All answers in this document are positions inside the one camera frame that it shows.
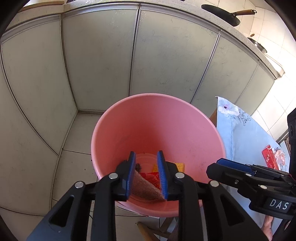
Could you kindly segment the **person's right hand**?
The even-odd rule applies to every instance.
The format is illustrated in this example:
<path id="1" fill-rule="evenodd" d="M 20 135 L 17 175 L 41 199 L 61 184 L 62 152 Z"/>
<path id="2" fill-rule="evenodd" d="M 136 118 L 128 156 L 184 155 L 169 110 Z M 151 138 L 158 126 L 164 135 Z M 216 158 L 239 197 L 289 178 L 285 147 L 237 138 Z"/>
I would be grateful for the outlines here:
<path id="1" fill-rule="evenodd" d="M 272 223 L 273 223 L 273 217 L 266 215 L 261 228 L 261 230 L 266 235 L 269 241 L 272 241 L 272 238 L 273 238 L 273 232 L 271 229 Z"/>

